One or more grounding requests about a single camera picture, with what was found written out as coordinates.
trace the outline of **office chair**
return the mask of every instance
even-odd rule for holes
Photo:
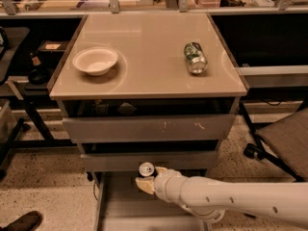
[[[307,98],[298,110],[259,130],[251,131],[257,145],[249,143],[244,155],[267,159],[291,174],[296,181],[308,181],[308,108]],[[276,155],[269,154],[264,142]]]

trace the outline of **person's foot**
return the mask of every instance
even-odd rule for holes
[[[41,222],[41,214],[33,211],[29,212],[16,221],[3,228],[3,231],[33,231]]]

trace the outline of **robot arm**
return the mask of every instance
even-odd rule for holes
[[[156,170],[156,177],[137,178],[138,187],[207,223],[220,221],[225,210],[235,210],[308,228],[308,183],[225,183],[163,167]]]

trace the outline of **closed drawer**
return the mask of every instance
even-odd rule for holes
[[[64,118],[76,143],[225,139],[234,115],[169,115]]]
[[[218,152],[82,154],[81,158],[87,171],[97,172],[136,171],[143,162],[175,169],[201,169],[213,167]]]

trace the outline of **can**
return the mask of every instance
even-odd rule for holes
[[[208,68],[206,60],[200,44],[190,42],[184,48],[184,54],[188,62],[188,70],[192,74],[203,73]]]

